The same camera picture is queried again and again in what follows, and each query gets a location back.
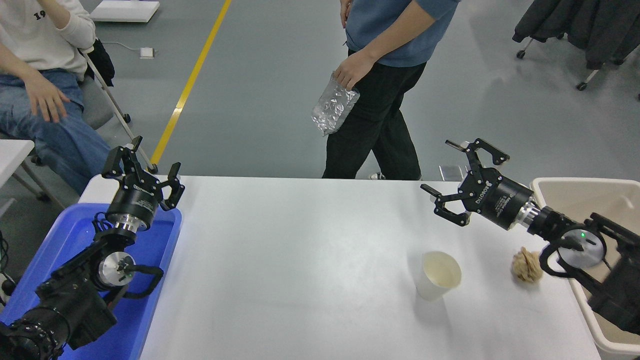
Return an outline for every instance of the aluminum foil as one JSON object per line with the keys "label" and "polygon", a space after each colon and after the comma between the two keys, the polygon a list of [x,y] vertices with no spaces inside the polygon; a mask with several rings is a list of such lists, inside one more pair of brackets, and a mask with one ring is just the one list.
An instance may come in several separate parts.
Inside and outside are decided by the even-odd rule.
{"label": "aluminum foil", "polygon": [[340,129],[359,97],[360,93],[357,90],[347,91],[331,74],[329,84],[314,106],[311,120],[323,132],[323,136],[334,133]]}

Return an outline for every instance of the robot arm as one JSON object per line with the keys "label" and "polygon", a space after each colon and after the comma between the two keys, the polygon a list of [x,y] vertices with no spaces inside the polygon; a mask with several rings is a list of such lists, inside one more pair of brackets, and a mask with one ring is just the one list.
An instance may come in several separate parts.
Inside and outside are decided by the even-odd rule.
{"label": "robot arm", "polygon": [[[420,186],[435,198],[436,215],[460,226],[468,224],[471,213],[479,213],[505,230],[515,224],[524,226],[528,233],[549,242],[540,254],[540,265],[546,273],[575,278],[591,292],[589,306],[594,312],[621,330],[640,335],[640,236],[596,213],[578,223],[548,206],[540,209],[532,197],[533,191],[504,177],[495,168],[482,166],[478,149],[488,151],[494,165],[509,159],[482,139],[461,145],[447,140],[446,144],[467,155],[470,170],[456,194],[442,195],[427,184]],[[445,207],[455,200],[462,201],[465,212],[456,214]],[[604,258],[607,248],[603,234],[616,240],[621,256],[613,268]],[[550,255],[555,252],[564,272],[548,265]],[[611,269],[602,282],[583,271],[600,262]]]}
{"label": "robot arm", "polygon": [[[0,359],[57,359],[67,343],[74,350],[91,343],[116,324],[111,311],[121,298],[146,297],[162,278],[160,268],[137,265],[125,248],[135,243],[137,231],[151,226],[158,205],[175,208],[184,185],[177,177],[180,163],[173,164],[162,183],[142,170],[135,155],[141,139],[134,139],[133,149],[113,149],[102,172],[120,183],[105,215],[113,226],[97,231],[91,245],[38,286],[36,307],[9,326],[0,323]],[[171,194],[164,199],[166,186]],[[127,292],[136,272],[154,278],[145,291]]]}

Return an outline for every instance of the printed number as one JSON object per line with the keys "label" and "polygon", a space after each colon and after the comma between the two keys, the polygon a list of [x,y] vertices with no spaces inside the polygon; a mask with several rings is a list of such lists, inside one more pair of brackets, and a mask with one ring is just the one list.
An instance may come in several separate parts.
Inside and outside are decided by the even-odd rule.
{"label": "printed number", "polygon": [[47,13],[45,13],[44,10],[40,10],[40,13],[33,14],[33,16],[36,17],[36,20],[42,19],[43,17],[45,17],[45,15],[47,15]]}

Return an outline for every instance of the blue shirt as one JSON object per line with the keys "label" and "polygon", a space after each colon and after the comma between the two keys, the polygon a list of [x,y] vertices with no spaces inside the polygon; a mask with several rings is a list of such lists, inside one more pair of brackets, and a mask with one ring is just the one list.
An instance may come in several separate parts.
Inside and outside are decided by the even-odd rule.
{"label": "blue shirt", "polygon": [[[347,46],[362,50],[393,24],[411,0],[353,0],[347,19]],[[427,62],[444,36],[460,0],[416,0],[436,22],[407,44],[384,55],[379,63],[411,67]]]}

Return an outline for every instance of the white plastic bin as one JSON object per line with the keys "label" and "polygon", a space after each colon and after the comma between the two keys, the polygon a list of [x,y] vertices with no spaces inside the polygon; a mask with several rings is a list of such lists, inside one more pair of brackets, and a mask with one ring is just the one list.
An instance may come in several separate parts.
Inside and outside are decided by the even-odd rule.
{"label": "white plastic bin", "polygon": [[[640,183],[632,180],[595,179],[585,177],[540,177],[531,183],[540,207],[549,206],[572,220],[582,222],[598,213],[640,234]],[[607,260],[613,264],[620,258],[615,241],[607,241]],[[602,281],[609,269],[601,264],[587,273]],[[603,360],[632,360],[640,356],[640,336],[621,331],[587,304],[586,290],[571,280],[573,293],[589,325]]]}

